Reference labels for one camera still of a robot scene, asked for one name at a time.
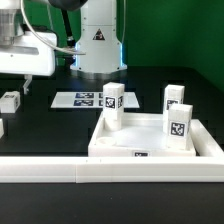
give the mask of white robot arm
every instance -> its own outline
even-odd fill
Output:
[[[77,55],[75,63],[71,65],[74,74],[104,79],[127,69],[122,61],[122,43],[116,36],[117,0],[29,1],[50,4],[64,10],[81,8],[82,36],[75,51],[63,51]],[[56,36],[40,32],[35,35],[26,19],[23,2],[0,1],[0,73],[49,76],[55,69],[53,49],[58,50],[55,46]],[[23,19],[32,33],[23,30]]]
[[[75,10],[87,0],[35,0],[54,7]],[[0,1],[0,73],[50,76],[55,70],[54,50],[23,28],[22,0]],[[37,32],[48,44],[56,47],[54,33]]]

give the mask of warning label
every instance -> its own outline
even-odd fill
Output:
[[[96,35],[93,37],[93,40],[105,40],[103,33],[100,29],[97,30]]]

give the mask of printed marker sheet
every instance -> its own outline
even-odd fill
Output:
[[[58,92],[51,108],[102,108],[102,92]],[[134,92],[124,93],[124,108],[139,108]]]

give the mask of black tabletop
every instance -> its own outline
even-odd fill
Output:
[[[224,94],[190,68],[132,67],[114,80],[84,80],[57,68],[34,77],[15,114],[1,114],[1,156],[87,156],[102,109],[52,109],[57,92],[101,92],[109,81],[135,92],[136,113],[162,113],[164,88],[185,86],[185,104],[224,146]],[[0,77],[0,93],[20,91],[23,78]],[[0,223],[223,223],[223,183],[0,184]]]

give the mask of green wall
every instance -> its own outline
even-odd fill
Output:
[[[118,37],[123,29],[123,0],[118,0]],[[26,4],[34,24],[49,26],[46,6]],[[61,13],[51,8],[60,45],[66,44]],[[70,12],[80,37],[80,12]],[[224,91],[224,1],[127,0],[125,63],[129,66],[184,66],[198,70]]]

